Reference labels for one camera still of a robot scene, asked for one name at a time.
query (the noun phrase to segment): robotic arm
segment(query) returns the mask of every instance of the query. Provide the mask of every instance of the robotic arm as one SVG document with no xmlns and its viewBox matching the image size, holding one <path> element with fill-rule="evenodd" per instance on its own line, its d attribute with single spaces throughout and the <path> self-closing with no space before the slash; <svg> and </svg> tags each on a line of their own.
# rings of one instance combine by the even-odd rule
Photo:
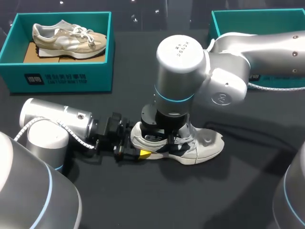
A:
<svg viewBox="0 0 305 229">
<path fill-rule="evenodd" d="M 187 36 L 168 37 L 157 50 L 156 117 L 170 119 L 179 128 L 200 87 L 209 105 L 224 107 L 245 98 L 250 74 L 304 75 L 304 43 L 305 31 L 273 35 L 232 32 L 212 40 L 208 50 Z M 161 125 L 168 128 L 168 122 Z M 276 189 L 273 213 L 280 229 L 305 227 L 304 161 L 305 144 Z"/>
<path fill-rule="evenodd" d="M 175 35 L 157 50 L 156 109 L 168 117 L 189 112 L 202 86 L 213 106 L 241 102 L 251 74 L 304 75 L 305 31 L 273 35 L 226 33 L 212 40 L 210 52 L 195 39 Z"/>
</svg>

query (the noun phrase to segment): beige sneaker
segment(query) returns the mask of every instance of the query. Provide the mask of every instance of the beige sneaker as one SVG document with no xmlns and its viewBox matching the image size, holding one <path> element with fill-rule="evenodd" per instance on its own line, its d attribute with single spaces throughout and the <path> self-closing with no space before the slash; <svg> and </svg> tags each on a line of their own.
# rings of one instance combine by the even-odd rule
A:
<svg viewBox="0 0 305 229">
<path fill-rule="evenodd" d="M 32 35 L 40 57 L 89 59 L 102 55 L 107 43 L 105 35 L 64 20 L 52 26 L 34 24 Z"/>
</svg>

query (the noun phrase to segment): shoe sole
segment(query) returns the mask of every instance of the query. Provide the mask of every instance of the shoe sole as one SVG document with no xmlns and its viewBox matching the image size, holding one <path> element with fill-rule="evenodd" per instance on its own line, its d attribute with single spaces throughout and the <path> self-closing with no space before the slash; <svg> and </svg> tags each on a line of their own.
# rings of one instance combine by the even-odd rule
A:
<svg viewBox="0 0 305 229">
<path fill-rule="evenodd" d="M 75 60 L 86 60 L 93 57 L 101 56 L 105 53 L 106 48 L 91 53 L 76 53 L 66 50 L 41 49 L 36 46 L 36 53 L 39 57 L 71 57 Z"/>
<path fill-rule="evenodd" d="M 158 160 L 158 159 L 162 159 L 162 158 L 170 158 L 170 159 L 179 161 L 183 165 L 195 165 L 195 164 L 199 164 L 199 163 L 208 161 L 208 160 L 216 157 L 217 155 L 219 155 L 221 153 L 222 150 L 223 150 L 223 148 L 216 154 L 213 154 L 211 156 L 204 157 L 204 158 L 197 158 L 197 159 L 187 159 L 187 158 L 172 155 L 169 153 L 163 153 L 163 154 L 152 153 L 148 158 L 146 158 L 146 160 Z"/>
</svg>

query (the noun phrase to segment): black logo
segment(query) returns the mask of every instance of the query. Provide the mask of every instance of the black logo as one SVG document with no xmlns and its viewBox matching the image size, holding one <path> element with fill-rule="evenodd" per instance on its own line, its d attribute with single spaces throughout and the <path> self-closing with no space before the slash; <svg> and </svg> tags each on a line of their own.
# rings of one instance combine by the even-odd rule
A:
<svg viewBox="0 0 305 229">
<path fill-rule="evenodd" d="M 257 74 L 255 74 L 255 75 L 250 75 L 249 76 L 249 81 L 251 82 L 251 81 L 259 81 L 259 79 L 261 78 L 261 75 L 257 75 Z"/>
<path fill-rule="evenodd" d="M 44 85 L 42 77 L 38 73 L 27 73 L 24 74 L 24 77 L 29 85 Z"/>
</svg>

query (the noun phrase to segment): blue ring light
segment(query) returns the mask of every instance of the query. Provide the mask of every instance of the blue ring light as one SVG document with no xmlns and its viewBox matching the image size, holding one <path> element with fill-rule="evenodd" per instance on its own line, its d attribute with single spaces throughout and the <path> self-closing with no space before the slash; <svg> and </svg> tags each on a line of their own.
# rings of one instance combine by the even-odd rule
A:
<svg viewBox="0 0 305 229">
<path fill-rule="evenodd" d="M 154 86 L 154 88 L 156 89 L 156 92 L 158 93 L 158 95 L 159 95 L 162 99 L 164 99 L 164 100 L 166 100 L 166 101 L 169 101 L 169 102 L 173 102 L 173 103 L 182 103 L 182 102 L 188 101 L 190 98 L 192 98 L 192 97 L 194 96 L 194 94 L 192 94 L 190 97 L 188 97 L 188 98 L 186 98 L 186 99 L 182 99 L 182 100 L 173 100 L 173 99 L 168 99 L 168 98 L 164 97 L 163 95 L 161 95 L 161 94 L 158 92 L 158 90 L 157 90 L 157 88 L 156 88 L 156 85 Z"/>
</svg>

